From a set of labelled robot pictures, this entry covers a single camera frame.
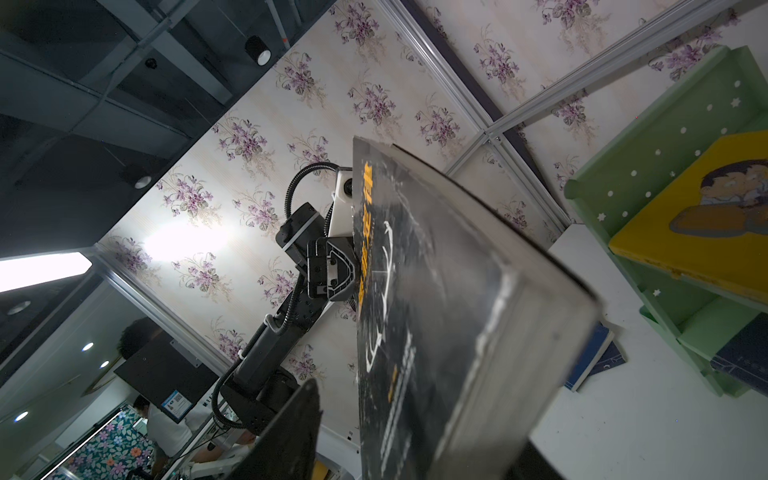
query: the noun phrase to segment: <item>yellow book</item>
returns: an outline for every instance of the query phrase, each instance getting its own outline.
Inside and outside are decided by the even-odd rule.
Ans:
[[[768,303],[768,131],[720,138],[609,247]]]

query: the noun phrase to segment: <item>white shirt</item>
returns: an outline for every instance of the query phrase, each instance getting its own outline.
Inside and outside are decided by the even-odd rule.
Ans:
[[[179,423],[174,422],[158,407],[149,405],[147,414],[147,438],[172,457],[192,438],[210,415],[210,407],[195,405]]]

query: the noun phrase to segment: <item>black book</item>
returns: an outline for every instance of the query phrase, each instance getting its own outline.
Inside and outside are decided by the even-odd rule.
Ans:
[[[500,478],[598,303],[408,152],[355,138],[353,170],[363,478]]]
[[[768,313],[761,313],[728,340],[710,365],[768,396]]]

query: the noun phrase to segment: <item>spotlight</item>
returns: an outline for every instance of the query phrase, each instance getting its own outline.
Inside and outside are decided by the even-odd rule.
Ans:
[[[245,42],[245,52],[255,61],[258,65],[264,66],[272,58],[272,52],[266,44],[261,41],[261,38],[253,36],[248,38]]]
[[[120,178],[136,190],[141,190],[150,184],[152,176],[143,167],[130,164],[120,172]]]
[[[21,312],[23,309],[27,308],[31,304],[32,302],[30,300],[24,300],[23,302],[16,303],[14,306],[8,309],[8,312],[5,312],[5,314],[8,316],[15,315],[16,313]]]

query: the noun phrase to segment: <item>blue book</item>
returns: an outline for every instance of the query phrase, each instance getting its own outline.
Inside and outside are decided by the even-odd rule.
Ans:
[[[605,353],[603,353],[603,356],[600,357],[598,362],[594,364],[594,366],[592,367],[592,370],[590,370],[589,375],[587,376],[593,376],[595,373],[604,372],[608,369],[612,369],[613,367],[619,366],[626,362],[627,360],[625,360],[624,357],[621,355],[621,352],[616,346],[616,343],[611,342],[608,345],[608,348],[605,349]]]
[[[598,323],[594,327],[592,337],[587,342],[584,350],[576,362],[571,374],[568,376],[568,380],[565,382],[565,388],[576,391],[578,387],[583,383],[591,373],[592,369],[601,360],[601,357],[607,350],[608,346],[614,339],[614,333],[602,323]]]
[[[710,361],[712,368],[768,396],[768,314],[749,322]]]

